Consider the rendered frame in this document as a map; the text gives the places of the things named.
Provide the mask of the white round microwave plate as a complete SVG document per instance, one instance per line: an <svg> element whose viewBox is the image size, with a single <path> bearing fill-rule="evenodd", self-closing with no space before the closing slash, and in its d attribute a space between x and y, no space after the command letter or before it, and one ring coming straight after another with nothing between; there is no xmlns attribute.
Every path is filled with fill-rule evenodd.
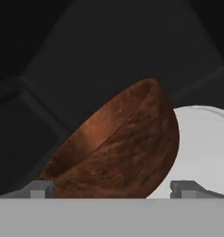
<svg viewBox="0 0 224 237"><path fill-rule="evenodd" d="M174 109L180 147L167 177L148 199L169 199L172 181L196 181L224 194L224 109L183 106Z"/></svg>

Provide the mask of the black microwave oven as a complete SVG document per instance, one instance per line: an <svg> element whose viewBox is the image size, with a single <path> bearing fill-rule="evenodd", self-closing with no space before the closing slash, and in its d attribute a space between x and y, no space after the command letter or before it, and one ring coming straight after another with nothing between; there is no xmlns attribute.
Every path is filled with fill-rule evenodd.
<svg viewBox="0 0 224 237"><path fill-rule="evenodd" d="M0 95L0 195L40 177L84 121L136 82L158 81L175 107L200 103L223 78L188 0L74 0Z"/></svg>

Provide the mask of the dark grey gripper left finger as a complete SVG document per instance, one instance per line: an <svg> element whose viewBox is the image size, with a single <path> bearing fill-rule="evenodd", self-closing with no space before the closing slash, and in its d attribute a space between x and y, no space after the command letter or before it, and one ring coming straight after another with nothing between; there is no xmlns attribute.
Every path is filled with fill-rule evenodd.
<svg viewBox="0 0 224 237"><path fill-rule="evenodd" d="M19 190L0 195L0 198L52 198L54 188L53 181L31 181Z"/></svg>

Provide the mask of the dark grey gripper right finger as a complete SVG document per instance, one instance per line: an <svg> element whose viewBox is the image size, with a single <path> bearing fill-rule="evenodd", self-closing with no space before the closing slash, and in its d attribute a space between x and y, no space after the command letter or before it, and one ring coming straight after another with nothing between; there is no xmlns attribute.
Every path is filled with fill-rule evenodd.
<svg viewBox="0 0 224 237"><path fill-rule="evenodd" d="M171 198L220 198L224 194L209 191L196 181L172 181L170 183Z"/></svg>

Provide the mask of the brown wooden bowl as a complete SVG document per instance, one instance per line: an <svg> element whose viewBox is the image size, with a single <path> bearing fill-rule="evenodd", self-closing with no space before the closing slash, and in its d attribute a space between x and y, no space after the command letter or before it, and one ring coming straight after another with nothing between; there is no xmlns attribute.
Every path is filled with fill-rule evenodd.
<svg viewBox="0 0 224 237"><path fill-rule="evenodd" d="M180 143L162 86L138 81L63 142L40 173L54 198L146 198L167 177Z"/></svg>

